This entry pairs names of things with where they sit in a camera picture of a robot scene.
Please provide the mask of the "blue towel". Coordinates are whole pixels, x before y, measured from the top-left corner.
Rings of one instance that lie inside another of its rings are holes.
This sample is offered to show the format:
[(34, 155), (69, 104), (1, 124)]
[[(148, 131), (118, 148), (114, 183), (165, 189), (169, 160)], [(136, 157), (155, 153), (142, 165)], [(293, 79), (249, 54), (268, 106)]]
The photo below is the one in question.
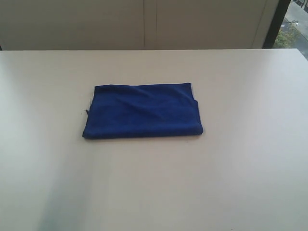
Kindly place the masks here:
[(204, 132), (190, 83), (95, 86), (82, 137), (194, 136)]

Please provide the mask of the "beige wall panel partition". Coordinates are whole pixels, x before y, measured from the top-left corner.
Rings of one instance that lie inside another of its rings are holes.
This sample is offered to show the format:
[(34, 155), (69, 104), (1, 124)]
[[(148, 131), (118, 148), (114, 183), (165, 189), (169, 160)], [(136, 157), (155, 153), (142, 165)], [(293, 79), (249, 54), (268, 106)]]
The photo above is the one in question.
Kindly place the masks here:
[(3, 0), (4, 50), (261, 48), (276, 0)]

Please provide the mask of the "black window frame post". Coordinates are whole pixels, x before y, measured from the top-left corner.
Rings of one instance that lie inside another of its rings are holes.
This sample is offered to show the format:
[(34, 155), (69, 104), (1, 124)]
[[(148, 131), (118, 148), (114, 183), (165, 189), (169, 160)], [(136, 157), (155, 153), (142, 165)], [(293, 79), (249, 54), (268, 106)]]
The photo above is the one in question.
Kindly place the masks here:
[(278, 5), (275, 11), (275, 14), (273, 16), (273, 19), (271, 21), (269, 30), (267, 32), (267, 35), (265, 37), (264, 43), (262, 48), (263, 49), (271, 49), (274, 46), (276, 37), (279, 33), (279, 30), (281, 28), (281, 24), (283, 22), (283, 19), (286, 15), (287, 9), (290, 4), (290, 0), (279, 0)]

